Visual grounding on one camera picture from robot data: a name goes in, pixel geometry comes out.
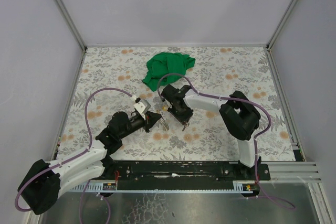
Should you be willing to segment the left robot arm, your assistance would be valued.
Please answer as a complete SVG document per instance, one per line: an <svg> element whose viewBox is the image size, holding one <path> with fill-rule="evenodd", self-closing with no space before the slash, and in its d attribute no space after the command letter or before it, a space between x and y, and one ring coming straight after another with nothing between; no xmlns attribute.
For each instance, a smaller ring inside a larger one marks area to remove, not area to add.
<svg viewBox="0 0 336 224"><path fill-rule="evenodd" d="M19 185L17 196L23 198L29 210L40 215L64 193L88 180L115 178L116 168L111 154L122 146L122 139L139 129L149 132L161 117L151 111L144 116L133 112L131 118L125 112L115 113L90 148L61 159L34 162Z"/></svg>

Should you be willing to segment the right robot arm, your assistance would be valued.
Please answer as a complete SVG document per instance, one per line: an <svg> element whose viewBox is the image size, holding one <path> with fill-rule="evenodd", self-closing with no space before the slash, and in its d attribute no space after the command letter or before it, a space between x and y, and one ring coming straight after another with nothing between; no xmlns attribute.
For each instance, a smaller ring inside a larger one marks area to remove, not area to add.
<svg viewBox="0 0 336 224"><path fill-rule="evenodd" d="M238 140L239 162L249 168L255 165L251 136L259 128L261 115L242 92L235 91L224 98L196 92L189 85L178 89L169 84L163 89L161 98L170 104L168 111L183 125L189 123L194 109L218 113L228 132Z"/></svg>

